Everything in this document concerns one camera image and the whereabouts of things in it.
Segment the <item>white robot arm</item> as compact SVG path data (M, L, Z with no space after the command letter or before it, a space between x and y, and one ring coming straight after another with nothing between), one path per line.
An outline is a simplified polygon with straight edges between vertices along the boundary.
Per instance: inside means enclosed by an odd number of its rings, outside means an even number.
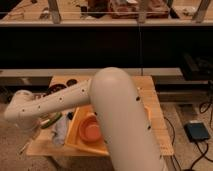
M17 91L4 117L25 132L42 115L90 104L115 171L168 171L138 89L124 70L109 67L92 78L36 99Z

